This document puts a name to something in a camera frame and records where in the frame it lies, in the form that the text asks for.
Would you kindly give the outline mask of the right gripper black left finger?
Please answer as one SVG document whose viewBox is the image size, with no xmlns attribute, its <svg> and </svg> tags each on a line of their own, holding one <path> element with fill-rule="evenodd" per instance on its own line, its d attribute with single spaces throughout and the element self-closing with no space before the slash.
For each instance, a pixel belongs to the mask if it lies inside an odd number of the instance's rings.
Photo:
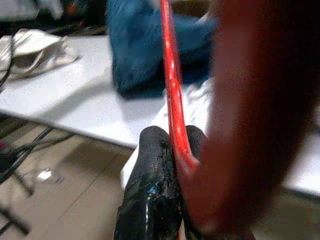
<svg viewBox="0 0 320 240">
<path fill-rule="evenodd" d="M 113 240 L 177 240 L 181 194 L 169 135 L 158 126 L 139 136 L 138 156 L 118 208 Z"/>
</svg>

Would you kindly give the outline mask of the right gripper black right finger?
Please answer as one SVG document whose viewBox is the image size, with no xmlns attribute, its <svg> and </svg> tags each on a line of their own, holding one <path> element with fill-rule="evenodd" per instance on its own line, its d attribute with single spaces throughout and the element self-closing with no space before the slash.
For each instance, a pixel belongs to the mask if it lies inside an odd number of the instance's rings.
<svg viewBox="0 0 320 240">
<path fill-rule="evenodd" d="M 204 132 L 195 125 L 187 125 L 186 132 L 192 155 L 199 160 L 207 137 L 205 136 Z"/>
</svg>

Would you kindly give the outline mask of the dark red garment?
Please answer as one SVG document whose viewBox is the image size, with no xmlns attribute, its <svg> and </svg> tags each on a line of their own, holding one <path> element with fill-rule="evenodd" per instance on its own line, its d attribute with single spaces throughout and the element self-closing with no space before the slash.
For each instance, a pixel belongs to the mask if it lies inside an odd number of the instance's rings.
<svg viewBox="0 0 320 240">
<path fill-rule="evenodd" d="M 219 0 L 213 106 L 199 158 L 178 157 L 204 237 L 244 232 L 301 147 L 320 96 L 320 0 Z"/>
</svg>

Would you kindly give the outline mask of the red clothes hanger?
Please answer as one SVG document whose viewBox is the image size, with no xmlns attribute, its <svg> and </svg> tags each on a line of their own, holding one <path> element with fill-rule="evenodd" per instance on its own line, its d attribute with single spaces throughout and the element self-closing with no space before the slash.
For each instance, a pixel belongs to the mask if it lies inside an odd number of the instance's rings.
<svg viewBox="0 0 320 240">
<path fill-rule="evenodd" d="M 185 126 L 180 56 L 172 6 L 169 0 L 160 0 L 160 13 L 169 135 L 176 169 L 180 172 L 190 172 L 196 169 L 198 160 L 192 154 Z"/>
</svg>

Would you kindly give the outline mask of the white cloth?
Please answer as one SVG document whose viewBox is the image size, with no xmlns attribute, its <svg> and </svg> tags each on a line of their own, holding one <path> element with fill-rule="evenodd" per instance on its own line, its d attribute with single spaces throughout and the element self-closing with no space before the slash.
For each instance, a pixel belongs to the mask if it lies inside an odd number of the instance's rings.
<svg viewBox="0 0 320 240">
<path fill-rule="evenodd" d="M 209 135 L 209 113 L 213 106 L 215 78 L 210 77 L 202 83 L 192 83 L 181 88 L 184 123 L 201 129 L 205 136 Z M 150 123 L 169 132 L 169 114 L 167 91 L 162 91 L 163 107 Z"/>
</svg>

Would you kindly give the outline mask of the white paper scrap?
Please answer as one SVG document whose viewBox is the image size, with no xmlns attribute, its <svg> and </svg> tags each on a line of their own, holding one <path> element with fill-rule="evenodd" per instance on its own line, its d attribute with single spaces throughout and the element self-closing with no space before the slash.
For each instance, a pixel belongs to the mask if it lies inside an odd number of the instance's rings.
<svg viewBox="0 0 320 240">
<path fill-rule="evenodd" d="M 36 179 L 39 182 L 45 182 L 48 179 L 50 179 L 52 175 L 53 175 L 53 171 L 49 168 L 46 168 L 37 174 Z"/>
</svg>

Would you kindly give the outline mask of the blue garment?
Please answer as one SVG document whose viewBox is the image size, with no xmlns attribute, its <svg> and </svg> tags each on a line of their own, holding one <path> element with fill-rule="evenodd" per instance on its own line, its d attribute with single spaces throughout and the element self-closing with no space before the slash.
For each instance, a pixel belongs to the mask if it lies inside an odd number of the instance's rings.
<svg viewBox="0 0 320 240">
<path fill-rule="evenodd" d="M 218 21 L 174 14 L 184 84 L 210 76 Z M 106 23 L 112 50 L 112 80 L 126 99 L 153 98 L 165 88 L 161 12 L 152 0 L 108 0 Z"/>
</svg>

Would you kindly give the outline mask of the beige cloth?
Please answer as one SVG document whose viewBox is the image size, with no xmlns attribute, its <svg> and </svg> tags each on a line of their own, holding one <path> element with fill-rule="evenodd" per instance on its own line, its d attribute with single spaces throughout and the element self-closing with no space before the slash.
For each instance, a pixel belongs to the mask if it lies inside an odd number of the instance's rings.
<svg viewBox="0 0 320 240">
<path fill-rule="evenodd" d="M 38 29 L 20 29 L 0 37 L 0 81 L 39 75 L 69 65 L 80 57 L 68 37 Z"/>
</svg>

